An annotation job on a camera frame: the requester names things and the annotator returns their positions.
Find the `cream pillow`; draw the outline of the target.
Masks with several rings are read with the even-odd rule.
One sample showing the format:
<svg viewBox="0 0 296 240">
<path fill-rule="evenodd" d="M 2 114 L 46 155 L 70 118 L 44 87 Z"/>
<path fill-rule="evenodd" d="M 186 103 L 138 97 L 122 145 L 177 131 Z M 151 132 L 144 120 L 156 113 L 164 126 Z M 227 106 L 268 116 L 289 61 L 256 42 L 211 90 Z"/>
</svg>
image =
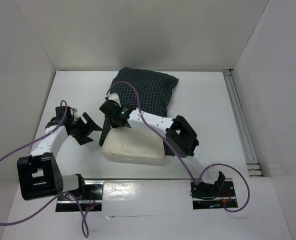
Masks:
<svg viewBox="0 0 296 240">
<path fill-rule="evenodd" d="M 102 145 L 107 160 L 116 163 L 164 166 L 162 139 L 150 130 L 119 127 L 109 131 Z"/>
</svg>

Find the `dark checked pillowcase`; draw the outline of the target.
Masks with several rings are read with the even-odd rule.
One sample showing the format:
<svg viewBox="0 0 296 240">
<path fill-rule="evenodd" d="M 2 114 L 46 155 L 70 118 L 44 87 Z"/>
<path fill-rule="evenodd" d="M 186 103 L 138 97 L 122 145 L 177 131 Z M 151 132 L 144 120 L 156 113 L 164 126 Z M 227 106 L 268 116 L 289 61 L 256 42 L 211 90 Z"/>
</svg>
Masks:
<svg viewBox="0 0 296 240">
<path fill-rule="evenodd" d="M 168 116 L 168 105 L 173 89 L 179 82 L 178 78 L 151 70 L 122 68 L 112 80 L 110 92 L 118 95 L 122 106 L 136 108 L 136 94 L 126 82 L 137 91 L 142 111 L 161 117 Z"/>
</svg>

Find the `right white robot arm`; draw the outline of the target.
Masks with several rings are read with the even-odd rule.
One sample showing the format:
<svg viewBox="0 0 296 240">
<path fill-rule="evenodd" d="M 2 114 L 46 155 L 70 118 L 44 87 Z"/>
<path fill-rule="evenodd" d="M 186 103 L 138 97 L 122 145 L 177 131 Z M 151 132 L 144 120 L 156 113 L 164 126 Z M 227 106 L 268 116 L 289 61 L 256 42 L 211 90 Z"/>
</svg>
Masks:
<svg viewBox="0 0 296 240">
<path fill-rule="evenodd" d="M 211 196 L 218 196 L 224 189 L 225 175 L 202 156 L 198 135 L 187 122 L 177 115 L 175 118 L 162 117 L 137 107 L 122 106 L 116 93 L 105 97 L 99 110 L 109 119 L 112 128 L 149 129 L 171 149 L 179 159 L 195 185 L 206 184 Z"/>
</svg>

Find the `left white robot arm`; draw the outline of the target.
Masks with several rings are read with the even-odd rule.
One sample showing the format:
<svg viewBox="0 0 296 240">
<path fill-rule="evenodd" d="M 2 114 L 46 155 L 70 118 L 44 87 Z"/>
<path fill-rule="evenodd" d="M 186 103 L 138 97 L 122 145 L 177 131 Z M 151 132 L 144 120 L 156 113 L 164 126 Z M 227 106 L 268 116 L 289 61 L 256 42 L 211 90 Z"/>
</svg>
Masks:
<svg viewBox="0 0 296 240">
<path fill-rule="evenodd" d="M 23 199 L 29 201 L 60 196 L 65 192 L 69 192 L 76 200 L 85 197 L 87 187 L 82 175 L 62 175 L 56 157 L 69 136 L 82 146 L 93 141 L 89 137 L 93 131 L 102 130 L 86 112 L 80 117 L 69 106 L 57 106 L 55 117 L 45 127 L 46 137 L 28 156 L 17 161 Z"/>
</svg>

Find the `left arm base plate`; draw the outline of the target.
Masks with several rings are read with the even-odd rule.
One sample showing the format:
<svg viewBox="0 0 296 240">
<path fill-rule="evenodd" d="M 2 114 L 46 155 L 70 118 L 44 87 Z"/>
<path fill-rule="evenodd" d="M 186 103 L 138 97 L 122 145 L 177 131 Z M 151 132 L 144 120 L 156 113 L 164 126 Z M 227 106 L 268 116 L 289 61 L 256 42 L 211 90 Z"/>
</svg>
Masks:
<svg viewBox="0 0 296 240">
<path fill-rule="evenodd" d="M 74 190 L 72 194 L 77 198 L 84 212 L 101 212 L 104 192 L 104 181 L 86 180 L 83 192 Z M 70 195 L 57 199 L 55 211 L 58 213 L 78 212 L 79 207 Z"/>
</svg>

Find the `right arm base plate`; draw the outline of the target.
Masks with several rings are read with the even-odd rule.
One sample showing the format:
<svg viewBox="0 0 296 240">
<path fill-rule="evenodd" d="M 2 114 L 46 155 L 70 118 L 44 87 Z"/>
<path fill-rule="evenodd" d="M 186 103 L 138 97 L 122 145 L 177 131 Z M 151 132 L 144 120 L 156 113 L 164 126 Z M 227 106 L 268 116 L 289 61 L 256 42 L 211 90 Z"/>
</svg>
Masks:
<svg viewBox="0 0 296 240">
<path fill-rule="evenodd" d="M 189 194 L 192 197 L 194 210 L 223 209 L 224 204 L 228 209 L 237 209 L 239 207 L 234 183 L 231 179 L 223 183 L 221 190 L 215 189 L 211 184 L 201 182 L 195 185 L 191 182 Z"/>
</svg>

